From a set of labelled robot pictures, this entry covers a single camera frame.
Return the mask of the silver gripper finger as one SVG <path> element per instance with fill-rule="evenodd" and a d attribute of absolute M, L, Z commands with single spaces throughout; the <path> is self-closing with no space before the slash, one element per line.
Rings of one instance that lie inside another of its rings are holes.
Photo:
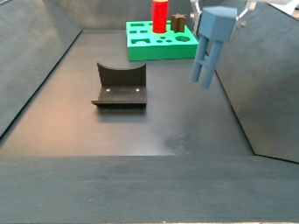
<path fill-rule="evenodd" d="M 237 17 L 237 27 L 245 27 L 248 24 L 246 21 L 246 15 L 249 15 L 254 9 L 257 8 L 258 1 L 257 0 L 246 0 L 246 8 L 245 10 L 240 13 Z"/>
<path fill-rule="evenodd" d="M 198 27 L 202 15 L 201 0 L 192 0 L 192 19 L 194 27 Z"/>

